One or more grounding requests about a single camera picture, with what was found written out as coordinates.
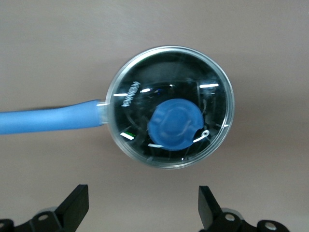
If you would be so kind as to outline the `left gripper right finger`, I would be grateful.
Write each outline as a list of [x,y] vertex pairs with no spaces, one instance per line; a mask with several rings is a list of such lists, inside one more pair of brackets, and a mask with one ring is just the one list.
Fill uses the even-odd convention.
[[261,220],[253,226],[238,211],[222,209],[208,186],[199,186],[198,212],[203,232],[287,232],[289,229],[273,220]]

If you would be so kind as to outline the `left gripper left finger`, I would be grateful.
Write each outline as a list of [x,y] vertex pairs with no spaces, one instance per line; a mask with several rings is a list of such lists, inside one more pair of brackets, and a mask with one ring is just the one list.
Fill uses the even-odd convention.
[[11,219],[0,220],[2,232],[74,232],[89,210],[88,185],[78,185],[55,209],[36,214],[15,226]]

